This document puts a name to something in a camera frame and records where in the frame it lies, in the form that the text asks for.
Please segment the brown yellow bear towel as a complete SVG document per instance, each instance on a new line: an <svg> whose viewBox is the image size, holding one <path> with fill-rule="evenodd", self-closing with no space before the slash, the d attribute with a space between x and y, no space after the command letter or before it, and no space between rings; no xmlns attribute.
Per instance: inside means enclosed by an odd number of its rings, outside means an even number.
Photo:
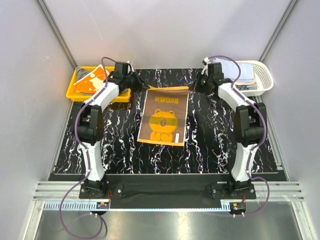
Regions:
<svg viewBox="0 0 320 240"><path fill-rule="evenodd" d="M189 93L187 86L148 89L137 141L183 147L186 141Z"/></svg>

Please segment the white waffle towel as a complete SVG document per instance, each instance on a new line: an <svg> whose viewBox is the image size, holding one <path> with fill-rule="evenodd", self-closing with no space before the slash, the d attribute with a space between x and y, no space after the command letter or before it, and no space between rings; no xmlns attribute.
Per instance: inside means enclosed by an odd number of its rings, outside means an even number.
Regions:
<svg viewBox="0 0 320 240"><path fill-rule="evenodd" d="M237 79L239 82L249 82L253 81L255 78L253 66L250 63L238 63L239 68L237 65L232 62L231 60L225 60L222 58L214 58L213 62L221 63L222 72L225 78L229 78L231 80L235 80L240 71L240 76Z"/></svg>

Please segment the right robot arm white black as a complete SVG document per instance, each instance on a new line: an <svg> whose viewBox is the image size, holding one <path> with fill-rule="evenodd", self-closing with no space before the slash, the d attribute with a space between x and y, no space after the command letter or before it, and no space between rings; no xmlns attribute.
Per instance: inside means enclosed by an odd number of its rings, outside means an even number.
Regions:
<svg viewBox="0 0 320 240"><path fill-rule="evenodd" d="M189 88L199 93L214 93L234 111L233 134L236 157L227 183L221 192L232 198L249 194L252 189L252 166L258 148L267 138L267 110L263 103L250 100L223 74L220 62L203 61L204 68Z"/></svg>

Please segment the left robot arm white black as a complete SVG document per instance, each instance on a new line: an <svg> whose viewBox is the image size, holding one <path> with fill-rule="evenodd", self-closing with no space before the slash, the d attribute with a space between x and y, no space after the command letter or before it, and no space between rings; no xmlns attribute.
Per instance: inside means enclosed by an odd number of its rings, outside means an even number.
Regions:
<svg viewBox="0 0 320 240"><path fill-rule="evenodd" d="M116 61L114 70L107 74L102 66L102 88L84 103L78 104L78 113L73 124L73 133L83 154L85 175L79 181L81 190L97 198L110 195L101 157L101 140L104 135L103 111L125 90L143 92L150 87L135 72L130 62Z"/></svg>

